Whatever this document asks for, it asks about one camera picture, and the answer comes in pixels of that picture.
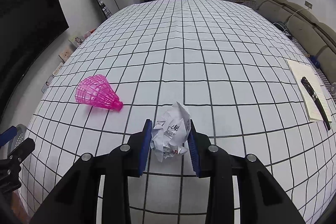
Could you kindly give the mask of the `white paper ball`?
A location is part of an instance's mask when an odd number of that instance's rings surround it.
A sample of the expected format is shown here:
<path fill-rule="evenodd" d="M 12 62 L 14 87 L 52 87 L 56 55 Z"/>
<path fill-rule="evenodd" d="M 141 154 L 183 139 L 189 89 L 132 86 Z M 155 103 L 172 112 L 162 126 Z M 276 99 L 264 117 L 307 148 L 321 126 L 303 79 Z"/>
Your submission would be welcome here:
<path fill-rule="evenodd" d="M 157 121 L 151 132 L 150 148 L 157 160 L 184 155 L 188 149 L 183 145 L 191 131 L 191 118 L 185 105 L 175 102 Z"/>

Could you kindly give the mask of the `pink plastic shuttlecock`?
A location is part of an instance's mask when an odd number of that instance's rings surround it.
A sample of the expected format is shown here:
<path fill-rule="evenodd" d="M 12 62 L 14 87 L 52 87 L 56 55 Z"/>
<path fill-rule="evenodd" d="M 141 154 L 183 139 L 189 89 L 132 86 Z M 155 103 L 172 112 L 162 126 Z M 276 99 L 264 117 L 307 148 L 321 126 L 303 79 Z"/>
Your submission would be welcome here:
<path fill-rule="evenodd" d="M 79 104 L 120 111 L 123 103 L 111 88 L 103 75 L 89 76 L 82 80 L 75 92 L 75 100 Z"/>

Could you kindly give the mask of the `grey laundry basket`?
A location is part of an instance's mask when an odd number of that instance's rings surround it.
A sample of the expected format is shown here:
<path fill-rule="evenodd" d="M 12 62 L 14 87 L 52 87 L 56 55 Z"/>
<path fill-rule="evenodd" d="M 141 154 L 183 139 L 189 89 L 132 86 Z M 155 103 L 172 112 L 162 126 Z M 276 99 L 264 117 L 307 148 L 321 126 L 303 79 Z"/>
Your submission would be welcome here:
<path fill-rule="evenodd" d="M 25 139 L 26 126 L 23 124 L 18 124 L 16 126 L 17 134 L 11 141 L 9 141 L 7 154 L 9 155 L 18 145 L 20 145 Z"/>

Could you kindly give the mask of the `black white grid bedsheet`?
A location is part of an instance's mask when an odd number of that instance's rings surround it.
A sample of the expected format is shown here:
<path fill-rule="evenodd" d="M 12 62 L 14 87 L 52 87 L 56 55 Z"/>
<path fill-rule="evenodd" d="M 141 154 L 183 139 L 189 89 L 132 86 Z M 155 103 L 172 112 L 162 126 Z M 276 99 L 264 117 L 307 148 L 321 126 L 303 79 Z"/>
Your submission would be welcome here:
<path fill-rule="evenodd" d="M 335 194 L 335 131 L 309 120 L 287 59 L 309 62 L 242 5 L 160 0 L 122 9 L 71 55 L 31 118 L 25 209 L 33 215 L 80 155 L 110 152 L 179 102 L 212 143 L 255 154 L 315 223 Z M 106 77 L 120 111 L 76 102 L 78 84 L 94 75 Z"/>

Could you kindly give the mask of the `black pen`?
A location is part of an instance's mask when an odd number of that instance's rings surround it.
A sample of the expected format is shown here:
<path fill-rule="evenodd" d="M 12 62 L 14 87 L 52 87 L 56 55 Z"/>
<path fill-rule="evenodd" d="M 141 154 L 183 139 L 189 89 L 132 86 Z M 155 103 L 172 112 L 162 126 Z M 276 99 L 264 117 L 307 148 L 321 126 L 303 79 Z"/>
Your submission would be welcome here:
<path fill-rule="evenodd" d="M 307 80 L 306 77 L 303 77 L 301 79 L 301 83 L 304 86 L 304 88 L 306 89 L 307 93 L 311 96 L 311 99 L 313 100 L 313 102 L 315 103 L 319 113 L 321 114 L 321 117 L 325 123 L 325 126 L 327 128 L 327 131 L 331 130 L 331 125 L 330 122 L 327 118 L 326 112 L 322 106 L 321 101 L 319 100 L 317 94 L 315 93 L 313 87 L 311 86 L 310 82 Z"/>

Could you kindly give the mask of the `cream paper notebook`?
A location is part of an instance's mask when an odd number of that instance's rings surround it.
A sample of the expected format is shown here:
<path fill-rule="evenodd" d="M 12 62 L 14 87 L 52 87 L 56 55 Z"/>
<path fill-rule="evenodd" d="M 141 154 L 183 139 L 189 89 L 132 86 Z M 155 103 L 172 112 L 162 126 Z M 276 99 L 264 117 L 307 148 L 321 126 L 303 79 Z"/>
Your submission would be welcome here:
<path fill-rule="evenodd" d="M 310 121 L 332 122 L 331 112 L 318 77 L 310 65 L 286 60 L 305 103 Z"/>

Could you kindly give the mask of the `olive green sofa headboard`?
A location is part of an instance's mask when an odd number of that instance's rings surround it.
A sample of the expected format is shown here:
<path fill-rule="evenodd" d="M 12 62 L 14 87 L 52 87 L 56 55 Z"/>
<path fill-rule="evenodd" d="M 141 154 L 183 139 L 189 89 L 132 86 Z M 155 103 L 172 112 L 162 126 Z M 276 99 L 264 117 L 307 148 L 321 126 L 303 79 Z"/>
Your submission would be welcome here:
<path fill-rule="evenodd" d="M 315 56 L 330 83 L 335 82 L 335 31 L 302 6 L 287 0 L 256 0 L 256 11 L 282 22 L 304 50 Z"/>

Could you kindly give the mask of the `couple photo frame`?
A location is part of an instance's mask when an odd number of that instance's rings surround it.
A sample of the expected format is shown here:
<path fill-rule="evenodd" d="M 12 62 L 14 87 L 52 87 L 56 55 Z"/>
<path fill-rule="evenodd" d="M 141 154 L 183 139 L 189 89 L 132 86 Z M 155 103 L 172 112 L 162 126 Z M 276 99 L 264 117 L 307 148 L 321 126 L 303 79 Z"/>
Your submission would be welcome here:
<path fill-rule="evenodd" d="M 80 32 L 75 32 L 68 38 L 68 40 L 75 48 L 78 48 L 82 45 L 85 39 Z"/>

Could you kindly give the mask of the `black wall television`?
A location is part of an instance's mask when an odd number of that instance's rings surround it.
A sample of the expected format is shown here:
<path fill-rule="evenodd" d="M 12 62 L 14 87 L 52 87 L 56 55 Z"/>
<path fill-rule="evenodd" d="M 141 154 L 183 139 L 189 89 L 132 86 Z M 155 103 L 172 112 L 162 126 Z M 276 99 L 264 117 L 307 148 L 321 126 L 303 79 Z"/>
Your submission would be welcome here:
<path fill-rule="evenodd" d="M 1 109 L 68 23 L 59 0 L 1 0 Z"/>

